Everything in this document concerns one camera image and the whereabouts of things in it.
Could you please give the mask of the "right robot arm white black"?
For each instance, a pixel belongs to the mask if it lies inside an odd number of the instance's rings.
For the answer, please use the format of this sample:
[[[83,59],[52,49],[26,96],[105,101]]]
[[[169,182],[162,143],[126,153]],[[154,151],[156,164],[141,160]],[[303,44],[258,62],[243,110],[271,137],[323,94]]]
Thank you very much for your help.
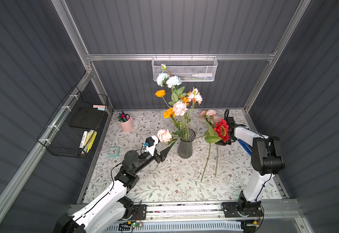
[[[229,116],[229,109],[224,118],[217,123],[215,131],[221,140],[217,145],[226,146],[238,142],[250,155],[254,169],[247,186],[241,191],[236,206],[227,208],[225,214],[237,212],[241,217],[264,215],[261,199],[266,185],[285,167],[282,147],[278,137],[270,137],[249,129],[244,124],[236,124]]]

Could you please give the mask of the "pink peony stem with bud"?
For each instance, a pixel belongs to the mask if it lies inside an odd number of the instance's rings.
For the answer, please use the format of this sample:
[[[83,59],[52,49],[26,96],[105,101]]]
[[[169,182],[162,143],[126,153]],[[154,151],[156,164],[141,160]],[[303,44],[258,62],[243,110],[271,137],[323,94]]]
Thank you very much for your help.
[[[218,138],[216,133],[214,132],[214,128],[215,128],[215,124],[216,124],[216,121],[218,119],[218,116],[217,116],[217,112],[215,110],[210,109],[210,110],[203,110],[200,113],[200,118],[205,120],[205,123],[206,123],[206,126],[207,126],[207,129],[206,129],[203,137],[204,137],[206,143],[208,144],[208,156],[207,156],[206,163],[205,163],[203,173],[202,173],[202,177],[201,177],[201,181],[203,181],[203,178],[204,178],[204,175],[205,175],[205,172],[206,172],[206,169],[207,169],[208,161],[210,159],[211,144],[215,143],[216,138]]]

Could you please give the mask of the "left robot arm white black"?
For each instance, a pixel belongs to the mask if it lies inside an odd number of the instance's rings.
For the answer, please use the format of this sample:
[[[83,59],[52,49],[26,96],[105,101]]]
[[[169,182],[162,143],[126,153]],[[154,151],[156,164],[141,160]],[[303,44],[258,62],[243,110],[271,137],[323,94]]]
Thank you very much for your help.
[[[126,195],[139,181],[138,172],[151,162],[164,162],[173,145],[161,152],[154,149],[139,154],[128,151],[120,170],[109,187],[88,205],[71,216],[64,214],[56,222],[54,233],[102,233],[116,221],[133,215],[134,202]]]

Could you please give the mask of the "pale pink peony cluster stem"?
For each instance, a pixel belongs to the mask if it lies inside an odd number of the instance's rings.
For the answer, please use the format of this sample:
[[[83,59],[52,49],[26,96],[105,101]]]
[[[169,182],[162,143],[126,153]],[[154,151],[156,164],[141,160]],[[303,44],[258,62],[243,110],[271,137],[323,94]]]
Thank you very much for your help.
[[[219,133],[217,132],[216,128],[219,125],[220,121],[222,120],[222,118],[220,116],[218,116],[218,119],[216,121],[215,124],[215,128],[214,128],[214,132],[216,133],[217,137],[216,138],[216,142],[218,142],[219,140],[222,140],[222,138],[220,137]],[[218,145],[216,145],[215,143],[212,143],[215,145],[216,147],[216,155],[215,155],[215,169],[214,169],[214,177],[217,177],[217,171],[218,171],[218,163],[219,163],[219,149],[218,149]]]

